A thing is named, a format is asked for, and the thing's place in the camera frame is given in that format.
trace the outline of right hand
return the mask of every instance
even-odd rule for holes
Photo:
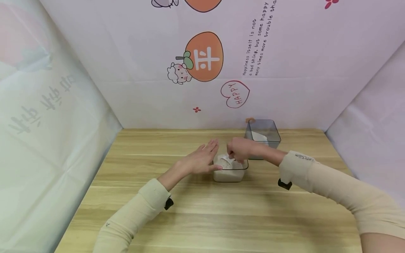
[[[235,159],[243,164],[249,156],[257,155],[263,144],[246,138],[234,137],[226,144],[226,149],[230,159]]]

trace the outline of beige sleeve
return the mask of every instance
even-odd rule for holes
[[[378,188],[290,151],[281,162],[280,179],[334,200],[355,217],[360,235],[379,233],[405,239],[405,213]]]
[[[163,209],[170,193],[156,179],[143,186],[101,227],[93,253],[125,253],[135,234]]]

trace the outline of cartoon sheep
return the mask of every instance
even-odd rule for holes
[[[174,83],[178,83],[180,85],[182,85],[184,82],[190,82],[192,78],[184,63],[175,64],[174,62],[172,62],[170,68],[167,68],[167,77]]]
[[[152,5],[157,8],[160,7],[170,8],[173,5],[175,6],[179,5],[179,0],[152,0]]]

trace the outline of orange fruit illustration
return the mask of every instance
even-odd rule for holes
[[[196,80],[208,82],[221,72],[224,63],[224,51],[218,36],[213,32],[202,32],[194,36],[185,47],[189,51],[194,66],[189,74]]]
[[[185,0],[196,11],[209,12],[217,7],[221,0]]]

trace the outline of white scoop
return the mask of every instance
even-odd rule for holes
[[[223,155],[221,157],[221,159],[224,159],[225,161],[227,161],[231,166],[232,166],[233,161],[235,160],[235,159],[230,159],[228,155]]]

